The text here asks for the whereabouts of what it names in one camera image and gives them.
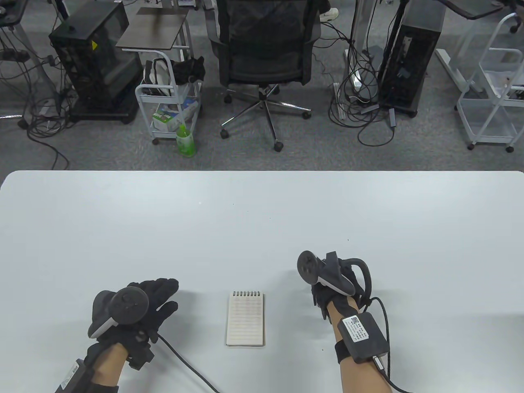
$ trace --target black glove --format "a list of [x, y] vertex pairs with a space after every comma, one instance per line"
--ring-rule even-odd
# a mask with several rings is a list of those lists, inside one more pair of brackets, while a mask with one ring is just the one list
[[159, 278], [140, 284], [132, 282], [128, 287], [139, 287], [146, 293], [149, 299], [146, 315], [140, 321], [130, 325], [112, 326], [96, 340], [102, 344], [103, 348], [109, 348], [117, 343], [122, 344], [129, 352], [127, 359], [129, 365], [140, 370], [145, 362], [151, 362], [154, 357], [149, 340], [151, 339], [153, 343], [158, 341], [158, 329], [178, 308], [178, 303], [174, 301], [166, 303], [178, 291], [178, 281], [174, 278]]
[[153, 343], [156, 343], [158, 341], [158, 329], [167, 318], [178, 310], [177, 302], [167, 301], [178, 291], [178, 281], [174, 278], [169, 280], [167, 278], [159, 278], [155, 281], [144, 281], [140, 284], [132, 282], [128, 287], [139, 287], [149, 298], [147, 313], [137, 322], [137, 327], [144, 331]]
[[[342, 275], [345, 276], [349, 281], [351, 281], [351, 283], [355, 286], [355, 294], [351, 297], [355, 299], [357, 304], [359, 304], [361, 297], [364, 295], [364, 290], [358, 283], [357, 278], [355, 277], [355, 273], [351, 268], [351, 264], [349, 262], [343, 261], [340, 258], [339, 263]], [[322, 317], [324, 319], [326, 319], [326, 317], [329, 317], [328, 304], [331, 301], [333, 301], [334, 298], [346, 298], [346, 296], [336, 292], [330, 287], [325, 287], [320, 283], [311, 286], [311, 293], [313, 294], [313, 304], [317, 305], [320, 308], [320, 310], [322, 311]]]

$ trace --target shoe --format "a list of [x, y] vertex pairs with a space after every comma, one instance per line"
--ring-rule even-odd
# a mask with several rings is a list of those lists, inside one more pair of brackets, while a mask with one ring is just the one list
[[328, 22], [330, 20], [334, 20], [339, 15], [338, 8], [331, 7], [328, 12], [325, 12], [323, 14], [320, 14], [320, 22]]

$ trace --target spiral binding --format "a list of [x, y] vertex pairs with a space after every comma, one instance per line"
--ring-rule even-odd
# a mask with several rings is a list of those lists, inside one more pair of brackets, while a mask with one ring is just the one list
[[260, 291], [233, 291], [233, 296], [260, 296]]

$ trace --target plastic bottle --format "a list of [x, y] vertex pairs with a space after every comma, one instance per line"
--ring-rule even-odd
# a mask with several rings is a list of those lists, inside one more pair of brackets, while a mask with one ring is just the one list
[[193, 157], [197, 152], [193, 134], [183, 124], [177, 130], [177, 145], [180, 154], [185, 157]]

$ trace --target notepad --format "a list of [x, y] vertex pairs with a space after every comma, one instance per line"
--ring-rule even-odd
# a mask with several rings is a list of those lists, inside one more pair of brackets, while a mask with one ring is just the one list
[[234, 291], [227, 313], [228, 346], [264, 345], [264, 294]]

